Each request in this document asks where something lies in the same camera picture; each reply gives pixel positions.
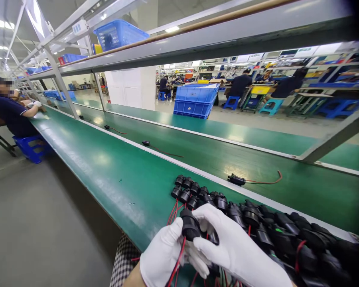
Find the checkered pants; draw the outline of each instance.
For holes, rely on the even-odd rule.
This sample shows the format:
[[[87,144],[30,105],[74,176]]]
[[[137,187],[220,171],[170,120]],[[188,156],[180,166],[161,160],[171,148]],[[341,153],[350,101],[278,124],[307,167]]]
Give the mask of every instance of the checkered pants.
[[[130,242],[127,236],[123,234],[118,243],[109,287],[122,287],[124,281],[138,263],[138,261],[131,261],[131,259],[140,256],[141,253]]]

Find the gloved hand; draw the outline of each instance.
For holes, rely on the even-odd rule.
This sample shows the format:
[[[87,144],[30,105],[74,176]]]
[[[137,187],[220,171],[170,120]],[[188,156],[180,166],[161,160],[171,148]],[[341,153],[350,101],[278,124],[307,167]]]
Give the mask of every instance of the gloved hand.
[[[163,227],[156,234],[148,248],[141,254],[140,272],[147,287],[163,287],[169,281],[182,247],[182,226],[182,218],[176,218],[171,225]],[[209,274],[205,263],[207,260],[198,254],[199,252],[191,244],[185,243],[185,251],[180,263],[181,265],[191,263],[201,277],[206,278]]]
[[[34,101],[34,102],[31,102],[27,105],[27,107],[31,108],[33,107],[34,105],[36,105],[37,107],[41,108],[42,106],[42,103],[40,103],[39,101]]]
[[[201,230],[214,230],[219,245],[197,237],[194,246],[211,262],[221,266],[232,276],[252,287],[292,287],[287,273],[272,261],[233,220],[211,204],[193,211]]]

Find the glove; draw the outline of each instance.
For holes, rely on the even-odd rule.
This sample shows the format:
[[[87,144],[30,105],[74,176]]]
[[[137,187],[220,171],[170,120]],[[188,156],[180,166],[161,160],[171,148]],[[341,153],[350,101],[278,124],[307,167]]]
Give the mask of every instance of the glove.
[[[180,255],[183,236],[183,221],[178,217],[169,226],[163,227],[153,238],[148,248],[140,257],[140,272],[147,287],[162,287],[169,281],[172,271]],[[199,252],[185,243],[181,265],[191,263],[201,277],[206,278],[209,274],[207,259],[198,256]]]
[[[214,230],[219,245],[197,237],[194,246],[211,262],[221,266],[232,276],[252,287],[292,287],[287,273],[272,261],[233,220],[211,204],[193,211],[201,230]]]

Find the fluorescent light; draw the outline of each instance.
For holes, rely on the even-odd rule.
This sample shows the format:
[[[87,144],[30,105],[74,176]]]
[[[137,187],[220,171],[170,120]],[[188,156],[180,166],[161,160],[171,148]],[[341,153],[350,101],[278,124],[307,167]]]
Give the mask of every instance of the fluorescent light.
[[[169,29],[166,29],[165,31],[168,32],[168,33],[171,33],[171,32],[177,31],[179,29],[180,28],[178,26],[174,26],[174,27],[171,27]]]

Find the blue stool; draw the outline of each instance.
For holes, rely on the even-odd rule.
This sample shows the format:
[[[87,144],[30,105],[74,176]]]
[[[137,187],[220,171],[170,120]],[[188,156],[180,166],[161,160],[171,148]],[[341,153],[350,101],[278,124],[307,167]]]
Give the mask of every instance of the blue stool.
[[[52,150],[51,146],[47,144],[47,142],[43,139],[41,135],[38,136],[32,136],[27,138],[18,138],[18,137],[12,137],[17,144],[17,146],[20,148],[24,156],[32,161],[35,164],[41,163],[40,157],[48,153]],[[42,140],[45,142],[45,145],[39,145],[37,143],[34,143],[34,145],[30,145],[31,142]]]
[[[165,92],[158,93],[158,100],[165,100]]]
[[[235,110],[238,106],[239,99],[240,99],[240,97],[230,96],[227,99],[227,102],[223,105],[223,108],[231,108],[232,110]]]
[[[284,100],[281,99],[270,99],[267,103],[259,110],[259,114],[262,112],[268,112],[269,115],[275,115],[282,105]]]
[[[359,99],[337,98],[330,99],[316,112],[326,114],[326,118],[336,118],[337,116],[350,116],[359,108]]]

